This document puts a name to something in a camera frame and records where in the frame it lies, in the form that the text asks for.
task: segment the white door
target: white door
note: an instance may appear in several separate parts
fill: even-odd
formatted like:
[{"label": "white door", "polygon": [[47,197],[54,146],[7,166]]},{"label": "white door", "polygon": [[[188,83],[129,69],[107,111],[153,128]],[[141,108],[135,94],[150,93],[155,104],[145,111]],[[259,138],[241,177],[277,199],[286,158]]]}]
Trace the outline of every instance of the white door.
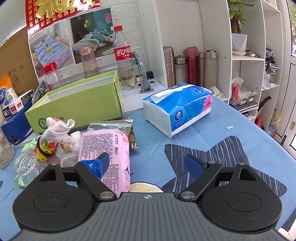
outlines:
[{"label": "white door", "polygon": [[275,139],[296,157],[296,5],[280,0],[284,40],[284,74],[276,109],[283,115]]}]

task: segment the metal screw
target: metal screw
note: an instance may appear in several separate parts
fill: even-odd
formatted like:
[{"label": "metal screw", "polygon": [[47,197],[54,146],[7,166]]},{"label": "metal screw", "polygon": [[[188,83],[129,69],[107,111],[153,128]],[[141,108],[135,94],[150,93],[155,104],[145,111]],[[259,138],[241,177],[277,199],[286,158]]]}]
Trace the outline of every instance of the metal screw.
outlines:
[{"label": "metal screw", "polygon": [[190,199],[194,198],[195,194],[193,192],[185,191],[181,193],[181,197],[183,197],[184,199]]},{"label": "metal screw", "polygon": [[100,193],[100,197],[103,199],[110,199],[110,198],[113,198],[113,196],[114,196],[114,193],[109,192],[109,191],[105,191],[105,192]]}]

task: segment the coca-cola bottle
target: coca-cola bottle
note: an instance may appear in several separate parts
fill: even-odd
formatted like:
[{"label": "coca-cola bottle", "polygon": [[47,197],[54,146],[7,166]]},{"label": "coca-cola bottle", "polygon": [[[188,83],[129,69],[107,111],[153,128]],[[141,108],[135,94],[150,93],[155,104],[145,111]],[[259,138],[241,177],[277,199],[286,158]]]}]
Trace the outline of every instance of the coca-cola bottle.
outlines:
[{"label": "coca-cola bottle", "polygon": [[122,26],[115,26],[115,39],[113,49],[117,66],[119,68],[119,76],[124,89],[134,88],[137,83],[135,73],[133,71],[133,55],[128,39],[122,33]]}]

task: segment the silver thermos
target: silver thermos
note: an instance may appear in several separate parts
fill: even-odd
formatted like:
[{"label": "silver thermos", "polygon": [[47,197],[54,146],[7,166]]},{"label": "silver thermos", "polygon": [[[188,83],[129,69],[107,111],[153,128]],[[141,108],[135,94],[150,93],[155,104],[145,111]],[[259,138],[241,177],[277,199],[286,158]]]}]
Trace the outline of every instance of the silver thermos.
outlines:
[{"label": "silver thermos", "polygon": [[198,56],[198,86],[205,86],[205,52]]},{"label": "silver thermos", "polygon": [[165,70],[167,74],[168,87],[172,87],[176,85],[174,49],[170,46],[163,47],[163,53],[165,56]]},{"label": "silver thermos", "polygon": [[187,83],[187,60],[185,56],[175,56],[176,84]]},{"label": "silver thermos", "polygon": [[205,53],[205,86],[207,89],[217,85],[217,52],[207,50]]}]

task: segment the red thermos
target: red thermos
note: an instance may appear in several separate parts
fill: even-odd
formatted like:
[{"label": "red thermos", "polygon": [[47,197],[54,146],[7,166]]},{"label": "red thermos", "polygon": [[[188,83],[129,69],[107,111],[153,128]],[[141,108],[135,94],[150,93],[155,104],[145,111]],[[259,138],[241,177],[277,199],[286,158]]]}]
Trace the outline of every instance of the red thermos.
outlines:
[{"label": "red thermos", "polygon": [[188,84],[198,85],[198,48],[190,47],[184,50],[187,58]]}]

